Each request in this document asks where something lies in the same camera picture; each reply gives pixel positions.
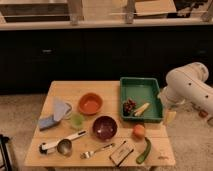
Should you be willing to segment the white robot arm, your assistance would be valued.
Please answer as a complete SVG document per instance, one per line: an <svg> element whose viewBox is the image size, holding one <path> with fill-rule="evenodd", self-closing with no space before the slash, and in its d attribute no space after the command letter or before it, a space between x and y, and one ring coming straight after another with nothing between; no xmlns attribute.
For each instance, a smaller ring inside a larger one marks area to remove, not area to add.
<svg viewBox="0 0 213 171"><path fill-rule="evenodd" d="M213 127L213 87L205 83L209 77L208 68L200 62L193 62L169 71L167 85L158 94L166 109L190 101L211 117L207 123Z"/></svg>

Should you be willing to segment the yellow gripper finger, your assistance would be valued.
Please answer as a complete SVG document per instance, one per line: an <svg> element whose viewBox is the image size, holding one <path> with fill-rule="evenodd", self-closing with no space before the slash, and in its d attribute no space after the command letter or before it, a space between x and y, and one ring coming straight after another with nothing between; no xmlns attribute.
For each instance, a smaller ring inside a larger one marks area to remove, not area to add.
<svg viewBox="0 0 213 171"><path fill-rule="evenodd" d="M164 114L163 123L165 125L168 125L169 123L171 123L174 120L175 116L176 116L176 111L166 110L165 114Z"/></svg>

